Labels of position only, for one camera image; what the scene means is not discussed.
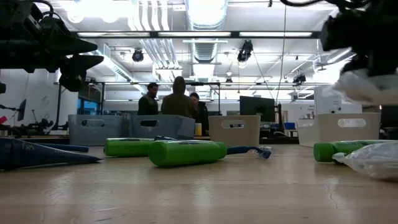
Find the table surface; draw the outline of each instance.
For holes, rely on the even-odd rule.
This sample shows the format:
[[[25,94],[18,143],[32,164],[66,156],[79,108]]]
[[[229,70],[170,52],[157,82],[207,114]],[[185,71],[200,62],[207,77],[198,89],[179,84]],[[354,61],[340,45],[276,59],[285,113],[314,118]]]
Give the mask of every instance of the table surface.
[[[286,145],[267,161],[249,152],[160,169],[147,158],[112,158],[0,173],[4,224],[398,223],[397,201],[397,184]]]

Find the wall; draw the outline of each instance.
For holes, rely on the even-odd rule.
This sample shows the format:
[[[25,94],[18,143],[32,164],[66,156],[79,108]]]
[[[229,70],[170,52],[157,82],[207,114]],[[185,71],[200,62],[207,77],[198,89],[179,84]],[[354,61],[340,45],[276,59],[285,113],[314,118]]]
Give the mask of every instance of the wall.
[[[37,121],[48,117],[48,121],[55,122],[57,117],[58,85],[54,85],[54,74],[46,70],[36,70],[35,73],[28,74],[24,70],[1,70],[0,82],[7,85],[5,94],[0,95],[0,104],[7,107],[18,108],[20,103],[27,99],[25,118],[23,121],[17,121],[17,115],[12,117],[14,112],[10,110],[0,110],[0,116],[5,115],[9,120],[6,124],[27,125],[34,123],[35,110]],[[62,88],[62,99],[60,107],[59,124],[65,124],[68,120],[68,114],[76,114],[78,93],[71,93]]]
[[[296,122],[296,120],[303,118],[307,114],[310,114],[311,111],[315,109],[314,102],[281,102],[282,103],[282,111],[287,111],[288,122]],[[209,111],[218,111],[218,103],[217,102],[206,102],[207,109]],[[227,111],[239,111],[239,102],[237,101],[224,101],[221,102],[221,113],[226,115]],[[130,101],[130,102],[113,102],[107,101],[104,104],[105,110],[113,110],[113,111],[137,111],[138,110],[138,102]],[[361,105],[353,105],[349,103],[343,103],[341,107],[342,113],[361,113],[362,106]]]

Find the green cylinder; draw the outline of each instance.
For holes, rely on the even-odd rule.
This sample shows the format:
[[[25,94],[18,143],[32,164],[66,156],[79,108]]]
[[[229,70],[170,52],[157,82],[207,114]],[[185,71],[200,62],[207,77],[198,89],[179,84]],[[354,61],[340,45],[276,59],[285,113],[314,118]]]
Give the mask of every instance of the green cylinder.
[[[148,156],[153,139],[119,138],[107,139],[104,148],[106,156],[142,157]]]
[[[350,154],[355,150],[371,144],[389,142],[390,140],[359,140],[316,143],[313,145],[313,156],[317,162],[333,162],[332,156],[338,152]]]
[[[149,147],[149,159],[159,167],[214,162],[225,155],[226,146],[222,142],[156,141]]]

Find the ceiling duct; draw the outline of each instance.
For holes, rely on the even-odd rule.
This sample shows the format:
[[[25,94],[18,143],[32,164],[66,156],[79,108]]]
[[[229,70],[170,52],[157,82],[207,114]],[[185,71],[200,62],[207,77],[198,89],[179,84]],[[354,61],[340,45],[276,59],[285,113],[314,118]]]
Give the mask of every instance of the ceiling duct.
[[[188,28],[190,30],[222,30],[227,7],[228,0],[185,0]],[[216,43],[194,43],[191,46],[193,62],[211,63],[217,55],[218,44]],[[193,65],[193,72],[196,76],[210,78],[214,68],[214,65]]]

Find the man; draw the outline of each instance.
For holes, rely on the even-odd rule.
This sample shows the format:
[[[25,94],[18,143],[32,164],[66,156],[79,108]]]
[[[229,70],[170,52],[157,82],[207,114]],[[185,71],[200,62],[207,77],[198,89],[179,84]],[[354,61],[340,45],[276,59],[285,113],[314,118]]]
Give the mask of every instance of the man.
[[[138,101],[138,115],[157,115],[159,106],[155,100],[158,84],[150,83],[147,87],[148,93]]]
[[[165,96],[162,103],[162,114],[180,115],[194,118],[198,114],[197,106],[189,96],[185,96],[185,80],[176,77],[173,83],[173,93]]]
[[[207,112],[207,106],[205,102],[199,101],[198,93],[191,93],[191,100],[198,106],[198,115],[195,117],[196,123],[201,123],[202,135],[209,135],[209,114]]]

